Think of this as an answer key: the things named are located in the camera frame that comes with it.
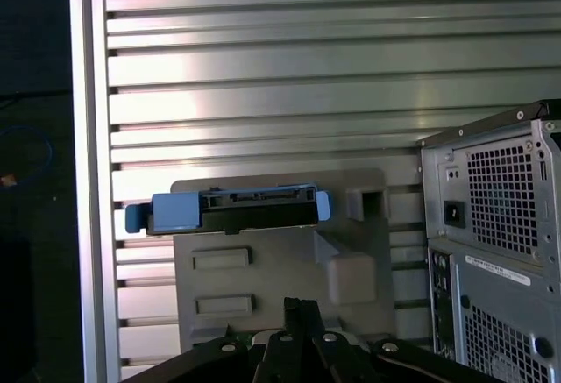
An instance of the dark background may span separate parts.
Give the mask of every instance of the dark background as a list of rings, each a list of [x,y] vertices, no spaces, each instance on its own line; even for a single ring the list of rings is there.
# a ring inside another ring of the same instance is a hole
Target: dark background
[[[53,147],[49,168],[36,180],[10,190],[0,188],[0,237],[10,242],[19,236],[23,240],[18,244],[29,244],[32,255],[37,363],[22,382],[75,383],[83,377],[69,3],[0,2],[0,177],[15,174],[22,180],[37,171],[47,154],[45,142],[33,132],[3,134],[7,127],[36,128]],[[61,94],[16,102],[2,99],[54,90]],[[10,264],[9,257],[3,260]],[[23,295],[21,279],[4,278],[4,285]],[[2,300],[3,305],[11,302]]]

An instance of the black cable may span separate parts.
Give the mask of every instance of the black cable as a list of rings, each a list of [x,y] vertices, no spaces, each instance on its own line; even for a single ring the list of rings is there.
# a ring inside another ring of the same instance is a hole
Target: black cable
[[[5,109],[7,107],[10,107],[12,104],[15,104],[19,101],[19,98],[14,98],[10,101],[7,101],[6,103],[2,103],[0,104],[0,110]]]
[[[68,96],[72,89],[54,89],[52,91],[16,92],[0,96],[0,110],[6,109],[15,103],[30,98],[47,98],[49,96]]]

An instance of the computer tower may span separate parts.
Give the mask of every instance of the computer tower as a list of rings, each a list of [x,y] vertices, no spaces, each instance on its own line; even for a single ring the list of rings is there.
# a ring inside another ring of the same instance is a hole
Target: computer tower
[[[435,350],[506,382],[559,382],[561,101],[420,142]]]

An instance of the ventilation grille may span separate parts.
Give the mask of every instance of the ventilation grille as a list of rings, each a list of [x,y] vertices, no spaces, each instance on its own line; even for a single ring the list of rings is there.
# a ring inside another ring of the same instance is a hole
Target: ventilation grille
[[[465,317],[467,362],[507,383],[549,383],[548,369],[530,354],[530,339],[484,311]]]
[[[474,152],[467,166],[477,241],[532,254],[537,247],[532,159],[521,145]]]

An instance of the label sticker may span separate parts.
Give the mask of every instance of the label sticker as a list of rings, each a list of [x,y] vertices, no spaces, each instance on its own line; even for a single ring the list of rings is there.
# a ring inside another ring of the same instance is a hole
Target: label sticker
[[[476,259],[471,256],[465,256],[465,261],[470,265],[480,267],[481,269],[485,269],[486,271],[490,273],[494,273],[495,275],[499,275],[502,276],[503,278],[507,278],[508,280],[513,280],[514,282],[523,284],[526,287],[530,287],[532,285],[532,280],[528,276],[524,276],[519,273],[509,271],[504,267],[493,265],[492,263],[486,262],[485,260]]]

